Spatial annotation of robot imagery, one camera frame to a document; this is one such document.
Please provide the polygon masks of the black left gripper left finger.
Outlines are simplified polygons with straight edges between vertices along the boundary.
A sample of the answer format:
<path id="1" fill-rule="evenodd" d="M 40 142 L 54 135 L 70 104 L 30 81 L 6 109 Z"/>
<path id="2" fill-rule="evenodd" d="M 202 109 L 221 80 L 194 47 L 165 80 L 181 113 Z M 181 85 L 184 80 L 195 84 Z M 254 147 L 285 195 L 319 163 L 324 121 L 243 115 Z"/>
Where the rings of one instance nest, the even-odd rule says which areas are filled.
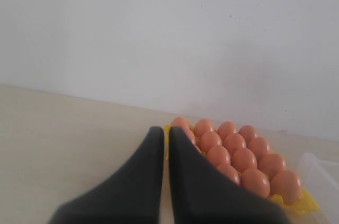
<path id="1" fill-rule="evenodd" d="M 135 153 L 107 180 L 61 205 L 50 223 L 158 223 L 164 131 L 150 127 Z"/>

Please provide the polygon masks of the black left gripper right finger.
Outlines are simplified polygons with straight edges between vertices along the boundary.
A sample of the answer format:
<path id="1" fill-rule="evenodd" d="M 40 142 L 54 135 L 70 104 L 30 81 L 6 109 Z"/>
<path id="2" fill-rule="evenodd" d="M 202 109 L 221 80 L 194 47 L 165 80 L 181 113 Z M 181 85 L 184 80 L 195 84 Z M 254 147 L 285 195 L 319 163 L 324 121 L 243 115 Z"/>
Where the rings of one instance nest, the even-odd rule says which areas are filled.
<path id="1" fill-rule="evenodd" d="M 280 206 L 212 166 L 180 127 L 169 130 L 168 165 L 175 223 L 290 223 Z"/>

